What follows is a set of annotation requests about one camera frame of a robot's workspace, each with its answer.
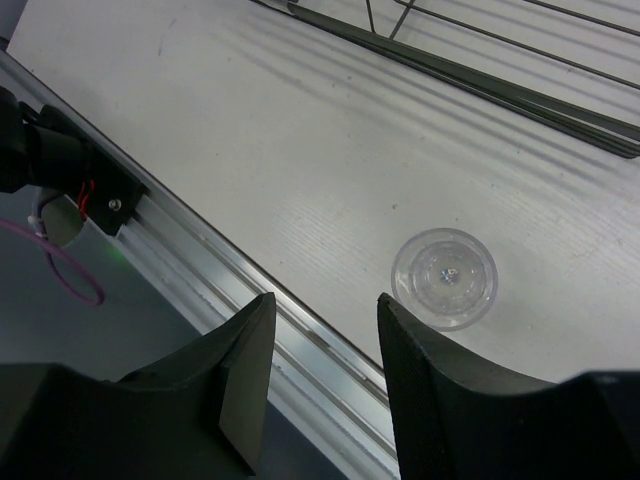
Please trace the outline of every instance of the transparent cup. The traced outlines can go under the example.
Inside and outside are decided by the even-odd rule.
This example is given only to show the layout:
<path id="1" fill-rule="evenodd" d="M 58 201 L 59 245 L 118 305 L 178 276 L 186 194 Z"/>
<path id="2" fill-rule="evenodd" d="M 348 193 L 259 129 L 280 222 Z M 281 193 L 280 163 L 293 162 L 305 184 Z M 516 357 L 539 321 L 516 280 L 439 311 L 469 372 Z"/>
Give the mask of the transparent cup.
<path id="1" fill-rule="evenodd" d="M 421 321 L 454 331 L 480 320 L 498 290 L 498 271 L 478 239 L 436 228 L 409 240 L 393 264 L 393 295 Z"/>

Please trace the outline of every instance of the metal wire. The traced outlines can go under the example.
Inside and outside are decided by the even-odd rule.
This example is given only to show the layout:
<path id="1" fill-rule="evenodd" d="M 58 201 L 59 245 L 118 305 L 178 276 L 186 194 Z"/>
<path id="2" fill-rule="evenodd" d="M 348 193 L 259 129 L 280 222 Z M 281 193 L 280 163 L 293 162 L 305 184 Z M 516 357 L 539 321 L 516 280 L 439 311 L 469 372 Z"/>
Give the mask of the metal wire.
<path id="1" fill-rule="evenodd" d="M 539 48 L 532 47 L 525 43 L 518 42 L 516 40 L 512 40 L 507 37 L 503 37 L 502 35 L 498 35 L 497 33 L 490 32 L 488 30 L 484 30 L 482 28 L 478 28 L 474 25 L 470 25 L 465 22 L 461 22 L 456 20 L 455 18 L 447 17 L 446 15 L 441 15 L 436 12 L 432 12 L 431 10 L 427 10 L 426 8 L 418 7 L 416 5 L 412 5 L 409 2 L 405 2 L 404 0 L 393 0 L 398 5 L 403 5 L 405 9 L 415 10 L 416 12 L 420 12 L 424 15 L 429 15 L 430 17 L 437 18 L 439 20 L 443 20 L 445 22 L 451 23 L 453 25 L 457 25 L 462 28 L 466 28 L 467 30 L 471 30 L 472 32 L 479 33 L 481 35 L 485 35 L 487 37 L 493 38 L 495 40 L 500 40 L 506 44 L 512 45 L 514 47 L 522 48 L 523 50 L 527 50 L 528 52 L 536 53 L 546 58 L 550 58 L 551 60 L 555 60 L 560 63 L 564 63 L 565 65 L 569 65 L 570 67 L 580 69 L 582 71 L 591 73 L 592 75 L 597 75 L 602 78 L 606 78 L 607 80 L 611 80 L 613 82 L 619 83 L 621 85 L 625 85 L 627 87 L 635 88 L 636 90 L 640 90 L 640 84 L 631 82 L 629 80 L 625 80 L 624 78 L 616 77 L 615 75 L 611 75 L 607 72 L 603 72 L 602 70 L 598 70 L 596 68 L 589 67 L 588 65 L 584 65 L 582 63 L 574 62 L 573 60 L 569 60 L 568 58 L 561 57 L 560 55 L 555 55 L 550 52 L 546 52 L 544 50 L 540 50 Z"/>
<path id="2" fill-rule="evenodd" d="M 638 30 L 633 30 L 632 28 L 623 27 L 622 25 L 616 25 L 615 23 L 607 22 L 605 20 L 601 20 L 596 17 L 585 15 L 584 13 L 574 12 L 573 10 L 558 7 L 557 5 L 552 5 L 547 2 L 541 2 L 539 0 L 522 0 L 522 1 L 531 3 L 533 5 L 537 5 L 538 7 L 548 8 L 549 10 L 553 10 L 554 12 L 564 13 L 565 15 L 569 15 L 570 17 L 579 18 L 580 20 L 586 20 L 587 22 L 595 23 L 597 25 L 602 25 L 603 27 L 611 28 L 613 30 L 618 30 L 619 32 L 628 33 L 629 35 L 635 35 L 636 37 L 640 37 L 640 32 Z"/>
<path id="3" fill-rule="evenodd" d="M 390 36 L 387 38 L 375 32 L 371 3 L 370 0 L 365 1 L 371 31 L 345 23 L 337 18 L 314 12 L 313 10 L 309 10 L 292 2 L 287 4 L 288 7 L 285 13 L 526 118 L 594 145 L 602 150 L 628 159 L 640 156 L 640 145 L 638 143 L 640 142 L 640 127 L 636 125 L 545 95 L 544 93 L 492 76 L 483 71 L 475 70 L 452 60 L 400 43 L 394 40 L 394 38 L 402 28 L 409 13 L 416 11 L 419 14 L 438 18 L 630 88 L 640 90 L 640 85 L 488 30 L 483 30 L 457 19 L 418 7 L 415 5 L 415 0 L 393 0 L 395 3 L 402 5 L 404 9 L 393 27 Z M 574 18 L 596 23 L 603 27 L 612 28 L 616 31 L 640 36 L 637 35 L 638 32 L 635 30 L 627 29 L 626 27 L 583 15 L 572 10 L 560 7 L 556 8 L 555 5 L 546 2 L 538 0 L 522 1 L 534 4 L 540 8 L 551 9 Z"/>

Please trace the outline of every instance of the white wood-grain surface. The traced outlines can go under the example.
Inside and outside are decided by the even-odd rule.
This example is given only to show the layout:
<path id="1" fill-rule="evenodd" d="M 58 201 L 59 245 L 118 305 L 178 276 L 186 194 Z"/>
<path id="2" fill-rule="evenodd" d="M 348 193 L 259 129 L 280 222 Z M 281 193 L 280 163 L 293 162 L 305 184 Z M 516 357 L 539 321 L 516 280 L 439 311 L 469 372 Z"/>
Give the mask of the white wood-grain surface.
<path id="1" fill-rule="evenodd" d="M 301 2 L 368 24 L 364 0 Z M 634 0 L 556 3 L 640 29 Z M 417 4 L 640 83 L 639 38 L 520 0 Z M 387 34 L 402 13 L 374 10 Z M 640 124 L 637 91 L 440 21 L 397 39 Z M 548 380 L 640 367 L 637 161 L 248 0 L 29 0 L 9 53 L 376 361 L 396 253 L 454 227 L 500 287 L 451 338 Z"/>

